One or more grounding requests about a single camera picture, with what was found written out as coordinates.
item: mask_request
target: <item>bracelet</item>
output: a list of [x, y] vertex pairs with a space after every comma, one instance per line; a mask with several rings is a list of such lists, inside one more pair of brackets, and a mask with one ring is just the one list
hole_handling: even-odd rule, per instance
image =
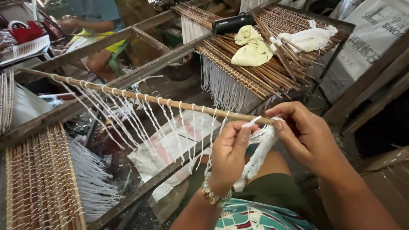
[[201, 191], [203, 194], [203, 197], [210, 202], [211, 205], [217, 206], [217, 207], [224, 207], [227, 203], [228, 200], [231, 198], [231, 189], [227, 196], [225, 197], [218, 197], [215, 196], [214, 193], [210, 190], [209, 184], [207, 183], [207, 179], [210, 176], [210, 172], [207, 173], [206, 177], [204, 178], [204, 181], [202, 183]]

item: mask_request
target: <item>yellow shorts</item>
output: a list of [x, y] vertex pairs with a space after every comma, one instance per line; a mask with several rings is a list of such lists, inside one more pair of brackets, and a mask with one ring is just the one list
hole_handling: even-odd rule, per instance
[[[114, 32], [105, 32], [105, 33], [99, 33], [99, 34], [95, 34], [95, 38], [97, 40], [102, 40], [104, 39], [106, 36], [109, 36], [111, 34], [115, 34]], [[81, 35], [92, 35], [90, 32], [86, 31], [86, 30], [82, 30], [81, 33], [79, 33], [78, 35], [75, 35], [71, 41], [75, 42], [77, 41]], [[110, 46], [108, 46], [107, 49], [108, 51], [111, 51], [112, 53], [117, 53], [118, 52], [118, 48], [125, 42], [125, 40], [121, 40], [115, 44], [112, 44]]]

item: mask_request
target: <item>person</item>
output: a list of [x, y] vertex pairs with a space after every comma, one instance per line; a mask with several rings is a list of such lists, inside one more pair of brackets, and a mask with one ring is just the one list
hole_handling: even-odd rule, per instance
[[[74, 29], [82, 30], [74, 36], [67, 46], [73, 48], [88, 45], [101, 40], [108, 35], [123, 29], [121, 14], [115, 0], [67, 0], [76, 16], [66, 15], [58, 21], [63, 31]], [[108, 65], [112, 53], [117, 53], [118, 48], [125, 42], [121, 40], [109, 47], [88, 56], [83, 61], [77, 61], [72, 65], [94, 73], [107, 81], [116, 79], [115, 73]]]
[[[276, 120], [273, 126], [288, 153], [318, 176], [322, 201], [335, 229], [401, 229], [349, 164], [321, 117], [299, 102], [281, 103], [266, 115], [286, 121]], [[214, 141], [206, 179], [214, 197], [226, 197], [241, 177], [249, 136], [259, 129], [256, 125], [242, 128], [245, 123], [230, 122]], [[224, 207], [219, 207], [224, 199], [215, 204], [209, 190], [203, 189], [202, 166], [191, 175], [194, 180], [190, 178], [188, 192], [194, 192], [185, 195], [186, 205], [170, 230], [315, 229], [311, 211], [278, 152], [267, 154], [257, 176], [248, 180], [242, 192], [233, 192], [231, 199], [222, 202]]]

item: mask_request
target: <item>thin wooden rod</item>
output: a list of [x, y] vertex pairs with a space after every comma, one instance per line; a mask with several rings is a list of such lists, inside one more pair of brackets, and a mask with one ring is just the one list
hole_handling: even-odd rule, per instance
[[[192, 105], [192, 104], [188, 104], [188, 103], [183, 103], [181, 101], [172, 101], [172, 100], [168, 100], [168, 99], [163, 99], [161, 97], [152, 97], [146, 94], [141, 94], [141, 93], [134, 93], [134, 92], [128, 92], [125, 90], [120, 90], [120, 89], [116, 89], [116, 88], [110, 88], [107, 86], [100, 86], [100, 85], [96, 85], [87, 81], [80, 81], [80, 80], [76, 80], [73, 79], [71, 77], [63, 77], [63, 76], [59, 76], [56, 74], [50, 74], [50, 73], [45, 73], [45, 72], [41, 72], [41, 71], [37, 71], [37, 70], [29, 70], [29, 69], [20, 69], [23, 72], [27, 72], [27, 73], [31, 73], [31, 74], [35, 74], [35, 75], [40, 75], [43, 77], [47, 77], [47, 78], [51, 78], [53, 80], [56, 81], [61, 81], [64, 83], [68, 83], [70, 85], [76, 85], [76, 86], [84, 86], [86, 88], [89, 89], [94, 89], [94, 90], [101, 90], [103, 92], [107, 92], [107, 93], [112, 93], [114, 95], [117, 96], [123, 96], [123, 97], [128, 97], [128, 98], [134, 98], [134, 99], [138, 99], [138, 100], [144, 100], [144, 101], [149, 101], [149, 102], [153, 102], [153, 103], [159, 103], [162, 105], [169, 105], [172, 107], [176, 107], [176, 108], [182, 108], [185, 110], [193, 110], [196, 112], [204, 112], [210, 115], [216, 115], [219, 117], [228, 117], [228, 118], [233, 118], [236, 120], [242, 120], [242, 121], [252, 121], [254, 118], [256, 118], [255, 116], [251, 116], [251, 115], [244, 115], [244, 114], [240, 114], [240, 113], [233, 113], [233, 112], [228, 112], [228, 111], [224, 111], [224, 110], [219, 110], [219, 109], [214, 109], [214, 108], [207, 108], [207, 107], [201, 107], [201, 106], [197, 106], [197, 105]], [[256, 121], [256, 123], [258, 124], [269, 124], [272, 125], [273, 124], [273, 120], [268, 119], [268, 118], [260, 118]]]

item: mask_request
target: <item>green shorts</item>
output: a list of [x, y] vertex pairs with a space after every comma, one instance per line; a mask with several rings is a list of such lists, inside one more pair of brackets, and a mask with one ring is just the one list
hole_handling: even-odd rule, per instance
[[[189, 187], [180, 202], [180, 209], [186, 207], [205, 179], [206, 165], [188, 177]], [[234, 192], [232, 198], [258, 202], [291, 210], [307, 221], [312, 221], [312, 211], [292, 176], [273, 173], [259, 177], [244, 187], [242, 192]]]

